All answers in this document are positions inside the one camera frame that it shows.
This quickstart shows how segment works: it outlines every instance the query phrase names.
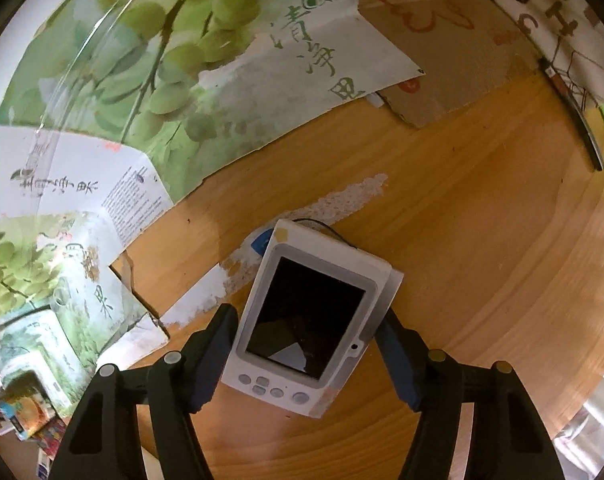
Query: gray button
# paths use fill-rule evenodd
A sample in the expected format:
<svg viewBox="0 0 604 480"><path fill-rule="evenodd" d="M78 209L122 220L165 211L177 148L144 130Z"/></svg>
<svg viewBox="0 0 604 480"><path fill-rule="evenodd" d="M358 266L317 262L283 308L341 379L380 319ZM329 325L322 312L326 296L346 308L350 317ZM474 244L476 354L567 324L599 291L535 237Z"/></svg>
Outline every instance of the gray button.
<svg viewBox="0 0 604 480"><path fill-rule="evenodd" d="M114 371L115 367L113 365L104 365L102 368L100 368L100 375L102 377L109 377L113 375Z"/></svg>
<svg viewBox="0 0 604 480"><path fill-rule="evenodd" d="M293 402L296 404L306 404L308 402L308 395L303 392L293 394Z"/></svg>

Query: screw head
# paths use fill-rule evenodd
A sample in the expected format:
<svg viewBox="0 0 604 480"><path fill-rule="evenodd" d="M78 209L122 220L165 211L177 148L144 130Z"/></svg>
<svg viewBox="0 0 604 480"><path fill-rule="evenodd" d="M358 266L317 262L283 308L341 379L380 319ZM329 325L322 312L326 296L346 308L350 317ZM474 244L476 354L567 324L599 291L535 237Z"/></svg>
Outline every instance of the screw head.
<svg viewBox="0 0 604 480"><path fill-rule="evenodd" d="M113 365L104 365L100 368L100 375L102 377L109 377L113 375L113 372L115 372L115 367Z"/></svg>
<svg viewBox="0 0 604 480"><path fill-rule="evenodd" d="M181 353L179 352L168 352L168 354L166 354L164 356L164 362L168 365L174 365L176 363L179 363L179 360L181 359Z"/></svg>
<svg viewBox="0 0 604 480"><path fill-rule="evenodd" d="M447 360L447 353L439 349L431 350L429 351L429 359L436 363L443 363Z"/></svg>
<svg viewBox="0 0 604 480"><path fill-rule="evenodd" d="M513 371L513 367L506 361L497 361L495 367L498 369L498 372L503 374L509 374Z"/></svg>

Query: wooden table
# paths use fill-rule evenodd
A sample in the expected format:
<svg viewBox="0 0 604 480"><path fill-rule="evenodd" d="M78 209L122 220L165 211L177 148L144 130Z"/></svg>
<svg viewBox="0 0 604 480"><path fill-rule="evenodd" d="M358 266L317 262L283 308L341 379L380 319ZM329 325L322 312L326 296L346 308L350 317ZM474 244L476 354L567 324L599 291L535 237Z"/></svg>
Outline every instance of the wooden table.
<svg viewBox="0 0 604 480"><path fill-rule="evenodd" d="M604 152L599 119L595 133ZM161 315L254 229L377 174L383 194L335 227L405 272L393 304L405 326L460 362L511 362L555 434L604 371L604 172L541 76L422 130L365 100L331 111L210 177L138 238L135 289ZM169 346L141 364L210 316L169 327ZM155 452L147 410L140 419ZM321 420L224 384L193 420L216 479L382 480L397 478L418 417L372 344Z"/></svg>

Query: cardboard sheet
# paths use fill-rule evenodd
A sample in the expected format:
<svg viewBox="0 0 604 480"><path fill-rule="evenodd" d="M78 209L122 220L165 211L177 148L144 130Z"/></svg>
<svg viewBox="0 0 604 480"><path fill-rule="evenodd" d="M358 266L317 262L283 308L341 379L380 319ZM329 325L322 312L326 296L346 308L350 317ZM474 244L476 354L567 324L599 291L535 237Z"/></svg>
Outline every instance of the cardboard sheet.
<svg viewBox="0 0 604 480"><path fill-rule="evenodd" d="M381 92L416 126L537 69L534 47L490 0L360 0L359 9L426 72Z"/></svg>

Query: device screen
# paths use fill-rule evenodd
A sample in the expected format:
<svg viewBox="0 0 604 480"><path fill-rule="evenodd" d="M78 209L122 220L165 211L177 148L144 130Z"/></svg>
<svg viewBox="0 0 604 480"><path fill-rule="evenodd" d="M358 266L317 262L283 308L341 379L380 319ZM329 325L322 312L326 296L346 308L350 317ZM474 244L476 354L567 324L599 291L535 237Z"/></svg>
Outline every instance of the device screen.
<svg viewBox="0 0 604 480"><path fill-rule="evenodd" d="M282 257L246 351L319 379L364 294Z"/></svg>

